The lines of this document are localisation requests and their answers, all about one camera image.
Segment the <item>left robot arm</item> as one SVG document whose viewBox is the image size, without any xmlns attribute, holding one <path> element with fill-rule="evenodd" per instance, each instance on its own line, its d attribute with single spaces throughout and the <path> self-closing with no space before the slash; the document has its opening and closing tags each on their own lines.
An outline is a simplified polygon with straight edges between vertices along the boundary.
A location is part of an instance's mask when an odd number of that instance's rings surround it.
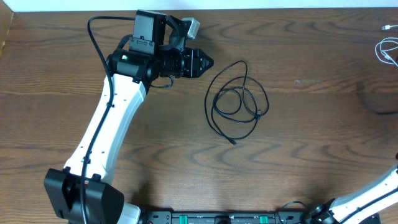
<svg viewBox="0 0 398 224">
<path fill-rule="evenodd" d="M 159 77 L 198 78 L 214 64 L 188 48 L 200 23 L 153 11 L 136 12 L 134 30 L 101 61 L 101 98 L 87 130 L 62 170 L 49 169 L 44 187 L 56 216 L 68 223 L 138 223 L 141 209 L 112 186 L 129 125 Z"/>
</svg>

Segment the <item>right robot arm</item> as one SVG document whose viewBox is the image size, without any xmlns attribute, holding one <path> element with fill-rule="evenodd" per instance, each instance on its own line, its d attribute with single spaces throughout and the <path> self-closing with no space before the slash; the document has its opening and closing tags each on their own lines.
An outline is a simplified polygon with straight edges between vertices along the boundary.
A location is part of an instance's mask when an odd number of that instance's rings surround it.
<svg viewBox="0 0 398 224">
<path fill-rule="evenodd" d="M 397 164 L 370 184 L 308 212 L 303 223 L 354 224 L 397 203 Z"/>
</svg>

